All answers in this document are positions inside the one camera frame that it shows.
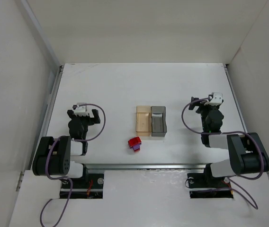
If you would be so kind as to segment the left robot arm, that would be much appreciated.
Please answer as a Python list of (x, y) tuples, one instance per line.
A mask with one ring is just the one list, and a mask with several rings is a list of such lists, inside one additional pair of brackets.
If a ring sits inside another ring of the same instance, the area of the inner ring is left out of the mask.
[(69, 135), (58, 138), (42, 137), (32, 163), (32, 171), (36, 176), (51, 178), (82, 178), (85, 166), (71, 161), (72, 156), (84, 156), (88, 150), (89, 140), (86, 138), (88, 128), (100, 124), (99, 111), (92, 109), (92, 117), (87, 108), (77, 107), (68, 110)]

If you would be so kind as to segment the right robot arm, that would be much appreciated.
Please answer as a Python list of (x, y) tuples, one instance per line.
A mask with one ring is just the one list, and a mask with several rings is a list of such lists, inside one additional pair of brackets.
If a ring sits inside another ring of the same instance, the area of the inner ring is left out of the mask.
[(192, 97), (191, 102), (186, 106), (189, 110), (197, 107), (196, 113), (201, 117), (202, 131), (195, 131), (187, 125), (185, 127), (191, 132), (199, 134), (205, 147), (228, 151), (229, 158), (207, 164), (204, 175), (210, 179), (230, 176), (247, 179), (245, 174), (257, 173), (257, 176), (250, 178), (256, 180), (269, 171), (269, 156), (257, 133), (221, 131), (224, 115), (219, 108), (223, 102), (221, 94), (212, 93), (207, 98)]

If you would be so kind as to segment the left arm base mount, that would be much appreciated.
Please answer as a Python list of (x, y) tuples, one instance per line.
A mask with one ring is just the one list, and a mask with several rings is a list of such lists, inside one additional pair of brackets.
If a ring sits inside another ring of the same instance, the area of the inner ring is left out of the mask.
[(72, 178), (70, 199), (102, 199), (104, 173), (87, 173), (83, 178)]

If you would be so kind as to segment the red lego brick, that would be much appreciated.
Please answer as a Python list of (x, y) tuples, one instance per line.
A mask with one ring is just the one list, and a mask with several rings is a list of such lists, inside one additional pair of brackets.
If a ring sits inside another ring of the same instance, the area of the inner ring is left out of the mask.
[(141, 139), (139, 137), (134, 137), (134, 138), (131, 138), (129, 141), (128, 141), (128, 145), (130, 148), (134, 148), (135, 146), (140, 146), (141, 145)]

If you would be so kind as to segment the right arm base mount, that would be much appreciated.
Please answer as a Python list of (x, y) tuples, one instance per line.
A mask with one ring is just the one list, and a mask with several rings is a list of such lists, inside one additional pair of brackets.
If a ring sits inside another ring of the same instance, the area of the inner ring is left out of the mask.
[(229, 180), (224, 177), (208, 177), (204, 173), (188, 173), (187, 187), (191, 199), (233, 199)]

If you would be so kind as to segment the purple lego brick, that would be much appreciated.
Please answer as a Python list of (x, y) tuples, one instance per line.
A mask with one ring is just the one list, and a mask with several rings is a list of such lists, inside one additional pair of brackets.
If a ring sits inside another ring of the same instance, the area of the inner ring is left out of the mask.
[(141, 143), (135, 144), (132, 146), (132, 149), (134, 150), (134, 152), (138, 152), (140, 151), (140, 146), (141, 146)]

